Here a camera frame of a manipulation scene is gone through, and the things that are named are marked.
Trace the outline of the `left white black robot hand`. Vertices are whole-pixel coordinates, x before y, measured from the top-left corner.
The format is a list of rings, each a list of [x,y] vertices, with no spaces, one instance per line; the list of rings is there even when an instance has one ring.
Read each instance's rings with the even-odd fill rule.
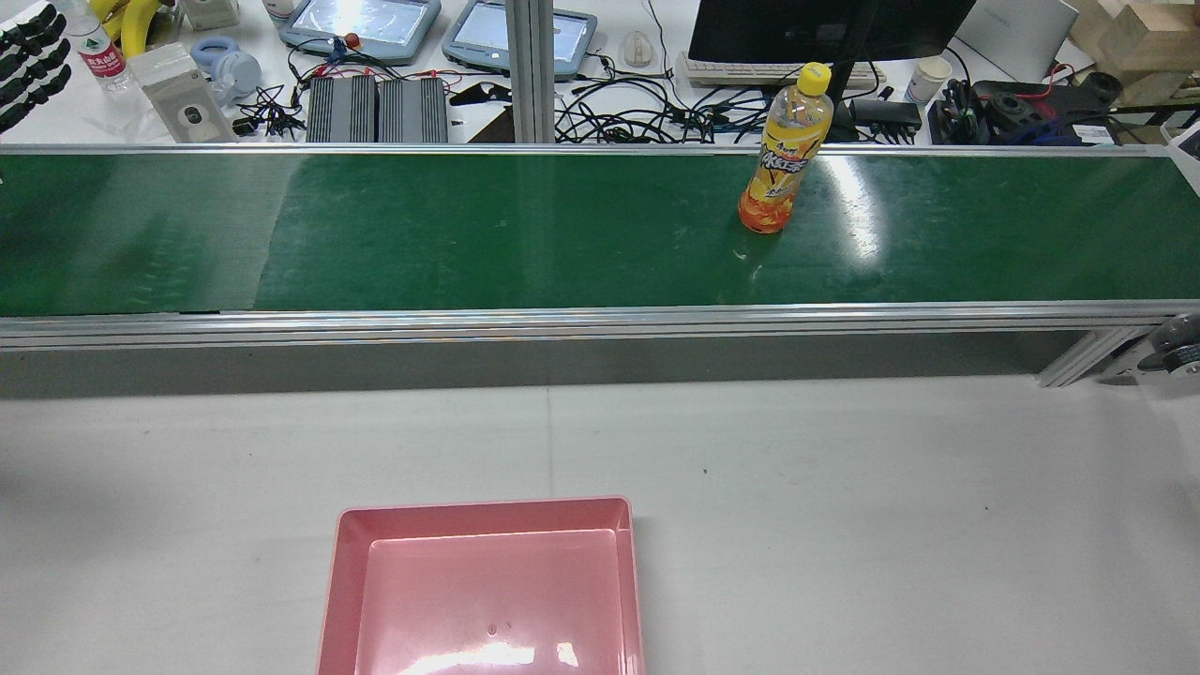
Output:
[[[61,94],[72,71],[68,18],[49,2],[38,1],[2,22],[1,132],[6,133],[38,106]]]

